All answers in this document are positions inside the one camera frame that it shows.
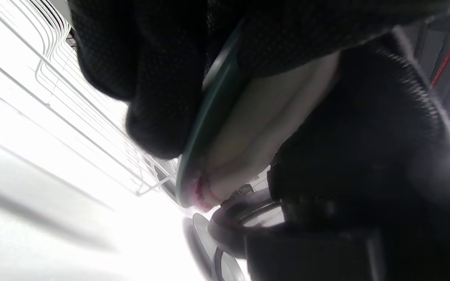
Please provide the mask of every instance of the metal wire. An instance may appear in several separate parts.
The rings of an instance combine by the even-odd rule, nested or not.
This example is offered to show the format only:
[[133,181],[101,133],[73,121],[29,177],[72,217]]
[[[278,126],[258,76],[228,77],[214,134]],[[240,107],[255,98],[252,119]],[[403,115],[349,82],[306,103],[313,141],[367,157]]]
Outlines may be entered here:
[[[18,24],[22,18],[39,34],[43,45],[42,48],[39,47],[40,50],[19,32],[22,25]],[[139,192],[142,188],[154,190],[165,181],[175,182],[175,161],[170,161],[169,169],[165,169],[161,165],[162,162],[147,155],[127,136],[122,128],[123,114],[120,114],[121,110],[126,109],[126,105],[99,93],[86,82],[77,63],[75,51],[65,42],[70,25],[50,3],[45,0],[0,0],[0,22],[39,58],[34,69],[34,78],[50,94],[48,100],[36,96],[30,88],[13,78],[11,73],[4,71],[4,67],[0,67],[0,72],[75,131],[76,140],[70,142],[59,133],[50,130],[47,132],[78,154],[82,154],[81,151],[87,148],[98,157],[105,158],[125,170],[128,178],[138,183],[136,194],[145,193]],[[90,163],[96,162],[91,157],[87,160]],[[111,164],[103,162],[102,165],[106,167]],[[95,166],[105,174],[110,172],[107,168]],[[166,174],[163,180],[157,179],[155,167]]]

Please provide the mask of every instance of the black fabric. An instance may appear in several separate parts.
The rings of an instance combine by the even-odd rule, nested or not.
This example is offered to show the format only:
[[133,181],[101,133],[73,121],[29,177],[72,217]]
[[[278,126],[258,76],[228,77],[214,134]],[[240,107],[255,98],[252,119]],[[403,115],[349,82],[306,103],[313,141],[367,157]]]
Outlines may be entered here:
[[271,193],[286,218],[379,226],[390,280],[450,280],[450,121],[396,28],[342,52],[334,89],[278,151]]
[[239,64],[249,75],[261,76],[450,9],[450,0],[68,3],[86,79],[105,94],[130,102],[127,131],[159,158],[182,153],[202,100],[204,73],[241,18],[245,34]]
[[205,72],[241,18],[239,66],[252,77],[343,50],[336,86],[275,156],[271,191],[284,210],[354,202],[346,222],[382,227],[390,280],[450,280],[450,122],[391,32],[450,0],[69,4],[85,77],[130,104],[127,131],[159,158],[182,153]]

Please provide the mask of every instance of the gloved hand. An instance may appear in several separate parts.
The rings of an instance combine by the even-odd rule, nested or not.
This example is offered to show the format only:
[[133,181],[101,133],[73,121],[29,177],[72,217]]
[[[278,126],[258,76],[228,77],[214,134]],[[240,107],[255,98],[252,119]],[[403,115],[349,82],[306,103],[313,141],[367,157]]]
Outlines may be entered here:
[[450,0],[70,0],[86,79],[128,101],[126,126],[159,158],[184,150],[207,68],[241,18],[241,70],[282,73],[450,10]]
[[251,77],[344,50],[339,81],[273,160],[273,195],[294,202],[288,217],[314,196],[358,202],[347,224],[384,229],[394,280],[450,279],[450,122],[393,30],[450,0],[69,4],[85,77],[130,103],[127,131],[160,158],[183,152],[204,75],[241,18]]

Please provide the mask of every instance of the wire rack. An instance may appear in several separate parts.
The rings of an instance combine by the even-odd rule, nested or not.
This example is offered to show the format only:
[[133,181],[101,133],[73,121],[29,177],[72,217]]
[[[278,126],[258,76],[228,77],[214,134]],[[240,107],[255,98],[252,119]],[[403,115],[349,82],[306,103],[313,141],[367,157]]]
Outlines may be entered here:
[[[177,160],[156,160],[136,146],[123,126],[127,105],[86,82],[66,42],[70,24],[49,2],[0,0],[0,24],[0,37],[21,45],[0,43],[0,74],[24,93],[0,89],[1,101],[138,196],[175,183]],[[16,50],[27,59],[19,60]]]

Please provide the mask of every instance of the glove fingers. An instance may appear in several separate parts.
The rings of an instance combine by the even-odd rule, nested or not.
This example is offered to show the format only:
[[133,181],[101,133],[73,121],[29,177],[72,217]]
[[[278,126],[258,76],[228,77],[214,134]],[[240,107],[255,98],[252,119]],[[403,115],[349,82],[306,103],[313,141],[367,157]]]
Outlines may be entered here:
[[250,75],[268,76],[450,11],[450,0],[253,0],[251,11],[239,65]]
[[114,0],[68,3],[84,77],[104,94],[124,101],[131,99],[138,44],[131,5]]
[[127,112],[130,136],[159,158],[184,150],[202,99],[207,38],[203,0],[137,0],[139,46],[135,96]]

